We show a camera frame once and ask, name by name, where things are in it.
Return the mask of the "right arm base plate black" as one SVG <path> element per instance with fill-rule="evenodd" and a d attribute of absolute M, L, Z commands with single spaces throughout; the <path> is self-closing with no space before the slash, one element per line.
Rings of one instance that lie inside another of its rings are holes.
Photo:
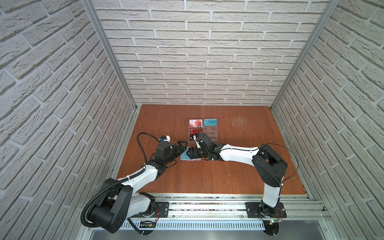
<path fill-rule="evenodd" d="M 285 207 L 281 202 L 278 202 L 274 208 L 261 202 L 247 202 L 245 206 L 248 218 L 284 219 L 287 217 Z"/>

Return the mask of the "clear acrylic card display stand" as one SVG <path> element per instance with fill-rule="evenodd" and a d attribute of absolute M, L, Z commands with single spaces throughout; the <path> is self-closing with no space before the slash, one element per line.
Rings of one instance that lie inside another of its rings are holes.
<path fill-rule="evenodd" d="M 199 127 L 199 128 L 190 128 L 189 127 L 189 130 L 190 129 L 201 129 L 202 133 L 198 133 L 196 135 L 205 134 L 214 142 L 216 142 L 218 140 L 218 125 L 216 127 L 204 127 L 204 125 L 202 127 Z M 193 141 L 194 141 L 194 135 L 189 134 L 189 142 L 193 142 Z"/>

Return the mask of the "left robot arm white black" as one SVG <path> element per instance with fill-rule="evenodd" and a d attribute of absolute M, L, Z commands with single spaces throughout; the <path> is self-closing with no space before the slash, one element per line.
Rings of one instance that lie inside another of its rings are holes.
<path fill-rule="evenodd" d="M 155 197 L 139 190 L 157 180 L 168 169 L 167 165 L 176 161 L 187 150 L 186 141 L 172 145 L 160 139 L 156 152 L 141 169 L 125 178 L 104 181 L 99 192 L 84 206 L 80 221 L 87 228 L 103 228 L 115 233 L 131 216 L 154 211 Z"/>

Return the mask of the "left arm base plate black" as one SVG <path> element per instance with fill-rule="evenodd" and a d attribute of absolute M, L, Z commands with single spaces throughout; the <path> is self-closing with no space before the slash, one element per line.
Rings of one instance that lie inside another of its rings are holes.
<path fill-rule="evenodd" d="M 144 213 L 133 215 L 132 218 L 167 218 L 169 213 L 169 202 L 156 202 L 150 204 L 149 209 Z"/>

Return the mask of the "red leather card wallet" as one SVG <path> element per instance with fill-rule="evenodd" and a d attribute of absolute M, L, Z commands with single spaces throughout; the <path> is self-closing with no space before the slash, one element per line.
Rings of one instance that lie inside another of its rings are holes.
<path fill-rule="evenodd" d="M 187 155 L 189 156 L 191 161 L 200 161 L 202 159 L 201 153 L 199 152 L 199 149 L 197 147 L 188 147 L 188 149 L 185 151 L 187 152 Z"/>

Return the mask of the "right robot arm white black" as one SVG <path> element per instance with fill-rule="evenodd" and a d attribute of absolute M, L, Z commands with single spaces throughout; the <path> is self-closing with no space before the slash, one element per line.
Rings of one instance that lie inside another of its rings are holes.
<path fill-rule="evenodd" d="M 288 163 L 268 144 L 246 148 L 229 144 L 216 144 L 205 134 L 194 137 L 196 146 L 187 150 L 191 159 L 206 161 L 238 162 L 254 167 L 264 182 L 264 195 L 260 208 L 273 210 L 280 202 L 281 188 Z"/>

